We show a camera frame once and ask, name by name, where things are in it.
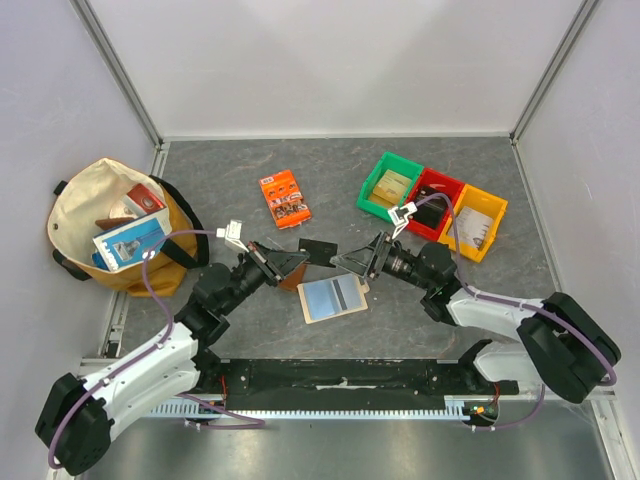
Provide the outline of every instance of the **plastic bin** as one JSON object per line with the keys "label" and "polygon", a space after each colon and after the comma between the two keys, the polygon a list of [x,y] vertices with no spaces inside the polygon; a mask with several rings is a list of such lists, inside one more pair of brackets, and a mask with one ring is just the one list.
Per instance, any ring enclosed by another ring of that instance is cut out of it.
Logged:
{"label": "plastic bin", "polygon": [[391,218],[389,218],[387,210],[384,207],[369,201],[371,192],[373,192],[374,187],[376,186],[380,178],[382,178],[382,175],[384,175],[387,170],[392,170],[396,173],[399,173],[400,175],[404,175],[411,180],[409,188],[407,188],[407,192],[404,194],[402,200],[399,203],[399,205],[404,205],[407,196],[413,189],[415,183],[418,181],[418,178],[420,178],[420,174],[422,173],[423,168],[424,167],[422,165],[412,162],[411,160],[407,160],[406,158],[402,158],[395,153],[385,152],[371,174],[367,177],[364,184],[362,185],[362,189],[360,190],[360,195],[358,196],[356,205],[358,206],[358,208],[361,208],[366,212],[373,213],[376,217],[380,217],[383,220],[391,223]]}
{"label": "plastic bin", "polygon": [[[496,239],[498,227],[500,226],[502,217],[504,217],[504,214],[507,210],[508,203],[509,202],[507,202],[503,198],[491,195],[484,190],[480,190],[479,188],[473,187],[471,185],[465,185],[454,207],[456,215],[460,212],[460,210],[462,210],[462,208],[470,207],[493,218],[493,225],[491,225],[491,228],[487,232],[487,237],[479,249],[474,248],[471,245],[467,245],[466,243],[461,243],[460,253],[462,255],[470,258],[475,262],[482,261],[484,256],[487,254],[487,251],[489,251],[489,248]],[[447,220],[438,241],[440,243],[448,245],[451,250],[455,251],[455,240],[453,236],[448,235],[450,227],[451,218]]]}
{"label": "plastic bin", "polygon": [[[414,201],[421,187],[431,187],[439,192],[444,193],[449,197],[451,203],[455,206],[458,198],[460,197],[460,193],[464,188],[465,184],[460,180],[456,180],[455,178],[448,177],[440,172],[435,170],[431,170],[430,168],[425,168],[422,171],[422,175],[414,185],[411,193],[407,196],[407,202]],[[424,225],[415,220],[409,220],[409,225],[407,225],[407,230],[413,232],[421,237],[426,238],[432,242],[437,242],[444,230],[444,226],[447,223],[447,220],[451,217],[449,213],[449,209],[446,210],[442,220],[438,226],[433,229],[427,225]]]}

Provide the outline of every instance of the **orange box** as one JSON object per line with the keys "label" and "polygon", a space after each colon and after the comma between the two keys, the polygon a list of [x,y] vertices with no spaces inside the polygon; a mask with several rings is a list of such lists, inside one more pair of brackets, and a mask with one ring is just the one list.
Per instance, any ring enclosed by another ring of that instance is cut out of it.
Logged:
{"label": "orange box", "polygon": [[311,218],[291,170],[261,178],[260,188],[278,228],[297,227]]}
{"label": "orange box", "polygon": [[[484,190],[480,190],[479,188],[476,188],[472,185],[467,184],[464,186],[462,192],[460,192],[458,201],[453,208],[456,215],[458,215],[464,207],[470,207],[480,213],[487,215],[488,217],[491,217],[493,219],[493,225],[491,225],[491,228],[487,232],[485,241],[479,249],[474,248],[471,245],[467,245],[466,243],[461,243],[460,253],[462,255],[470,258],[474,262],[482,261],[484,256],[489,251],[489,247],[491,247],[491,244],[496,239],[498,227],[500,226],[502,217],[504,217],[504,214],[507,210],[508,203],[509,202],[507,202],[505,199],[496,197],[495,195],[491,195],[490,193],[487,193]],[[455,250],[455,239],[452,236],[448,235],[451,223],[451,217],[449,217],[444,225],[442,233],[440,234],[438,242],[448,245],[451,250]]]}

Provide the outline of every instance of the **yellow bin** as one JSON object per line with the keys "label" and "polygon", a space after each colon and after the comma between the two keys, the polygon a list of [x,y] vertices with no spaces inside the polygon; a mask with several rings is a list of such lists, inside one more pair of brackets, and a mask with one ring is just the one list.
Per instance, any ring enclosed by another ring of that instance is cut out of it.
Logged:
{"label": "yellow bin", "polygon": [[[481,262],[484,256],[487,254],[487,251],[491,247],[491,244],[496,239],[496,234],[498,233],[498,227],[500,226],[500,222],[502,221],[502,217],[507,210],[507,202],[505,199],[496,197],[495,195],[491,195],[490,193],[485,192],[484,190],[480,190],[472,185],[465,185],[460,192],[460,196],[458,197],[458,201],[454,206],[454,211],[456,215],[460,213],[464,207],[470,207],[480,213],[484,213],[488,217],[493,218],[493,225],[487,232],[487,236],[485,238],[484,243],[480,248],[472,247],[471,245],[467,245],[466,243],[460,243],[460,253],[467,258],[470,258],[474,262]],[[449,230],[451,228],[451,217],[447,220],[447,223],[442,230],[442,234],[438,239],[438,242],[444,243],[448,245],[451,250],[456,249],[456,241],[453,238],[453,232],[451,232],[451,236],[448,235]]]}

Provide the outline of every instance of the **black strap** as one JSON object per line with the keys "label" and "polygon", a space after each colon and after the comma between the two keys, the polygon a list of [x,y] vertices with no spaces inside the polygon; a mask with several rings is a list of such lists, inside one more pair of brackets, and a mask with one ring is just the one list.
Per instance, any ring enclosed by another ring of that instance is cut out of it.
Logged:
{"label": "black strap", "polygon": [[65,182],[64,180],[62,180],[57,186],[56,188],[53,189],[53,194],[57,197],[62,193],[62,190],[64,190],[64,187],[67,186],[69,182]]}
{"label": "black strap", "polygon": [[[150,177],[152,180],[162,185],[167,193],[171,195],[187,218],[189,218],[191,225],[193,225],[195,230],[204,230],[200,219],[191,208],[191,205],[189,205],[189,202],[185,200],[176,187],[166,180],[154,175],[150,175]],[[160,251],[174,262],[189,270],[198,267],[206,267],[209,264],[209,240],[207,239],[207,236],[202,233],[196,234],[196,255],[193,258],[171,239],[164,242]]]}
{"label": "black strap", "polygon": [[75,263],[70,262],[67,257],[62,255],[62,253],[60,253],[60,250],[54,250],[51,255],[53,256],[55,262],[62,268],[64,268],[69,273],[69,275],[71,275],[76,280],[84,282],[85,280],[89,280],[91,278],[91,275],[82,270]]}

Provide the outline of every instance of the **gray floor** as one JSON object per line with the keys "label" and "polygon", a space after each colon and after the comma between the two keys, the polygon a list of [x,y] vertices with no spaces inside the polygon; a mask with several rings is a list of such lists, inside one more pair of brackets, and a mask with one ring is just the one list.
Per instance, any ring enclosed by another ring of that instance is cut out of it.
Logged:
{"label": "gray floor", "polygon": [[[531,406],[502,402],[501,417]],[[142,419],[83,480],[613,480],[593,411],[547,402],[499,433],[458,422],[269,420],[265,430],[203,431]]]}
{"label": "gray floor", "polygon": [[[338,243],[341,251],[367,244],[390,224],[356,208],[362,182],[385,151],[397,153],[471,183],[509,201],[498,238],[481,264],[465,261],[472,283],[496,293],[547,296],[553,284],[518,168],[506,138],[318,139],[176,142],[164,178],[190,200],[205,228],[240,219],[243,240],[294,250],[298,238]],[[313,212],[295,229],[278,230],[258,179],[291,169]],[[403,244],[419,250],[420,237],[406,232]],[[232,266],[235,255],[211,241],[212,260]],[[306,280],[336,275],[313,267]],[[189,274],[168,299],[174,312],[185,303]],[[229,316],[231,328],[213,350],[222,357],[254,358],[458,358],[480,338],[476,329],[456,329],[430,320],[422,293],[385,276],[371,285],[369,310],[306,325],[296,294],[263,287]],[[149,299],[132,299],[122,352],[164,324]]]}

